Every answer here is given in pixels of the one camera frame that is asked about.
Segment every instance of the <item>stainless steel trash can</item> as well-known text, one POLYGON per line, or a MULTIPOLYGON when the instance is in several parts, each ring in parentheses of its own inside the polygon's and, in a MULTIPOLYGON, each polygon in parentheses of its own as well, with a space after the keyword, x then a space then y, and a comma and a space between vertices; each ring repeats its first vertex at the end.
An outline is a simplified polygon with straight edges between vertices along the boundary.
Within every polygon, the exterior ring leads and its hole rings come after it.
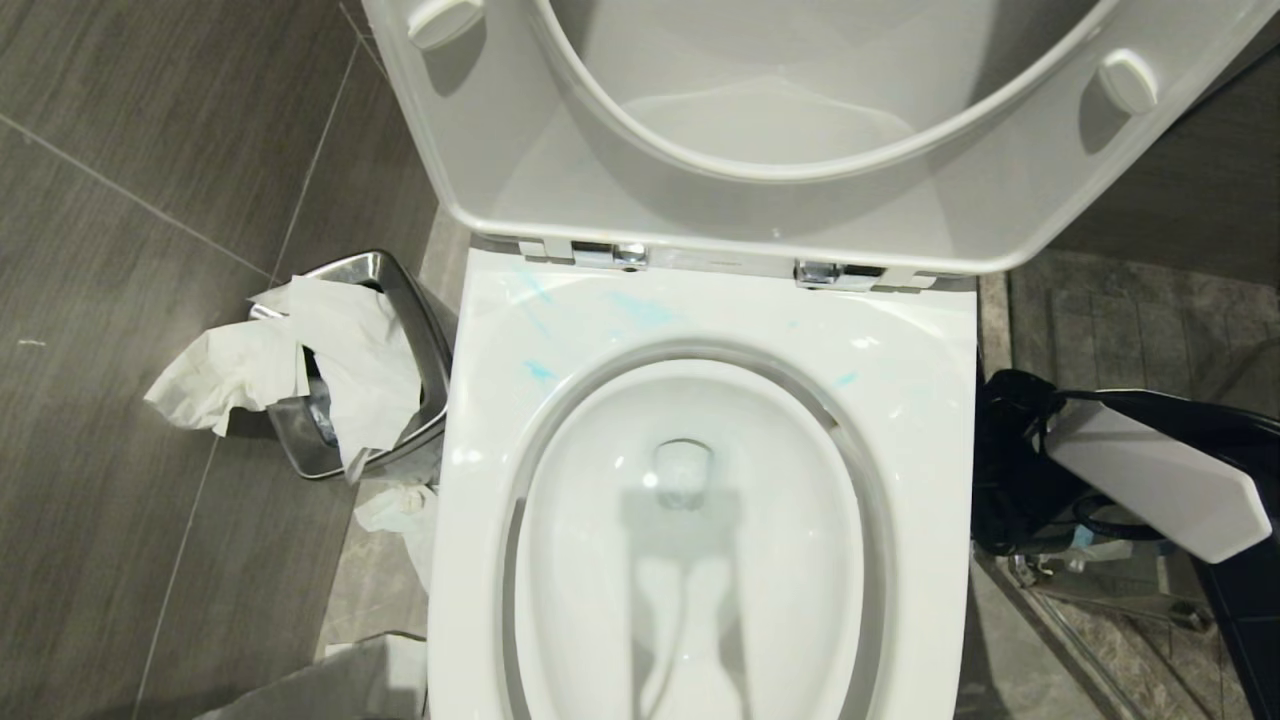
MULTIPOLYGON (((365 477, 380 466, 411 454, 439 454, 444 441, 444 409, 449 392, 452 352, 440 320, 431 311, 428 297, 417 282, 389 252, 370 250, 305 273, 308 278, 362 284, 387 296, 399 316, 408 338, 413 360, 422 379, 419 411, 410 420, 396 447, 376 451, 365 464, 365 477)), ((251 319, 275 318, 278 313, 253 305, 251 319)), ((307 379, 311 395, 291 397, 266 409, 275 434, 289 462, 308 480, 342 475, 338 441, 329 423, 329 391, 320 377, 315 359, 306 350, 307 379)))

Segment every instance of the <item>white toilet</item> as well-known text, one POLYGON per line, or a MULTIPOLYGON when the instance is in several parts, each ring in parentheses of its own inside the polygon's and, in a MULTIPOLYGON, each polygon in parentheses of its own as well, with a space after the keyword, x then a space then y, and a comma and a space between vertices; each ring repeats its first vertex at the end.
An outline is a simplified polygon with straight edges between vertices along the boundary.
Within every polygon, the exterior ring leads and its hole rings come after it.
POLYGON ((973 275, 1280 0, 365 0, 468 258, 435 720, 950 717, 973 275))

